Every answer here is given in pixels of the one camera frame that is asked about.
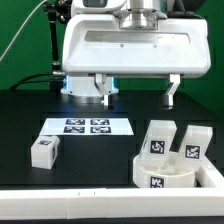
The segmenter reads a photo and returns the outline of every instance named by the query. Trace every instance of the white container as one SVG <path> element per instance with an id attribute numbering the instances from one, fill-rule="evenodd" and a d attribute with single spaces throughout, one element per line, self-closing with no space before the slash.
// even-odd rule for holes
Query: white container
<path id="1" fill-rule="evenodd" d="M 174 169 L 177 153 L 169 152 L 168 165 L 164 169 L 141 166 L 139 156 L 133 162 L 133 181 L 140 188 L 193 188 L 194 170 Z"/>

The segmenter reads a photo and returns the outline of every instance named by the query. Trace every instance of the black cable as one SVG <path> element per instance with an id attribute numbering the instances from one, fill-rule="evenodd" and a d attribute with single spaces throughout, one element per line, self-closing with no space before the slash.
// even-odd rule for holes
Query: black cable
<path id="1" fill-rule="evenodd" d="M 186 12 L 179 12 L 179 11 L 172 11 L 168 12 L 168 18 L 171 19 L 204 19 L 202 16 L 195 14 L 194 12 L 186 11 Z"/>
<path id="2" fill-rule="evenodd" d="M 186 11 L 186 10 L 185 10 L 185 7 L 184 7 L 184 3 L 183 3 L 182 0 L 176 0 L 176 3 L 177 3 L 178 8 L 179 8 L 179 10 L 180 10 L 181 12 L 185 12 L 185 11 Z"/>
<path id="3" fill-rule="evenodd" d="M 16 86 L 14 85 L 13 89 L 12 87 L 10 88 L 10 90 L 16 90 L 20 85 L 26 85 L 26 84 L 36 84 L 36 83 L 50 83 L 50 82 L 61 82 L 61 80 L 40 80 L 40 81 L 28 81 L 28 82 L 20 82 L 19 84 L 17 84 Z"/>
<path id="4" fill-rule="evenodd" d="M 46 72 L 46 73 L 40 73 L 40 74 L 36 74 L 36 75 L 31 75 L 31 76 L 28 76 L 26 78 L 23 78 L 21 79 L 19 82 L 17 82 L 16 84 L 12 85 L 9 90 L 15 90 L 18 86 L 20 86 L 21 83 L 23 82 L 26 82 L 28 80 L 31 80 L 31 79 L 36 79 L 36 78 L 39 78 L 39 77 L 43 77 L 43 76 L 52 76 L 52 73 L 50 72 Z"/>

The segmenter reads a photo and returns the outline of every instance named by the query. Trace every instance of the black table surface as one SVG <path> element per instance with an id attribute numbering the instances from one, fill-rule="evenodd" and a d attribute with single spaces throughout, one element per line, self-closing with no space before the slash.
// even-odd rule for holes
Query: black table surface
<path id="1" fill-rule="evenodd" d="M 178 151 L 188 125 L 213 127 L 207 157 L 224 173 L 224 122 L 183 93 L 164 110 L 160 91 L 120 91 L 112 111 L 49 91 L 0 91 L 0 190 L 135 188 L 132 161 L 150 120 L 174 120 Z M 51 170 L 31 167 L 31 146 L 46 118 L 128 118 L 133 136 L 59 136 Z M 4 221 L 4 223 L 223 223 L 224 217 Z"/>

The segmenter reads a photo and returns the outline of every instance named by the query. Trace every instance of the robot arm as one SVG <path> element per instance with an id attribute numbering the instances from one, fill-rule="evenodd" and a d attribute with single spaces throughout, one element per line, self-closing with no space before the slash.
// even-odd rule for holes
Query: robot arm
<path id="1" fill-rule="evenodd" d="M 81 85 L 73 87 L 81 79 L 84 83 L 92 79 L 94 89 L 81 97 L 100 97 L 114 93 L 106 84 L 108 76 L 168 78 L 170 88 L 164 103 L 172 108 L 180 78 L 200 77 L 211 65 L 206 21 L 168 18 L 174 3 L 73 0 L 63 49 L 63 70 L 70 84 L 63 93 L 83 92 L 85 84 L 81 89 Z M 97 77 L 103 77 L 102 83 Z"/>

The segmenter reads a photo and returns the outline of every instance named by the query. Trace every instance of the white box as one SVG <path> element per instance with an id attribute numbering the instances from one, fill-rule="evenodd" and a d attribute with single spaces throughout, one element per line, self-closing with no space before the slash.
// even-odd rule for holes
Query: white box
<path id="1" fill-rule="evenodd" d="M 174 121 L 152 120 L 141 148 L 140 165 L 163 167 L 168 158 L 176 130 Z"/>
<path id="2" fill-rule="evenodd" d="M 189 125 L 177 156 L 177 169 L 198 171 L 205 157 L 213 131 L 211 127 Z"/>
<path id="3" fill-rule="evenodd" d="M 32 167 L 51 169 L 58 155 L 57 136 L 39 136 L 31 147 Z"/>

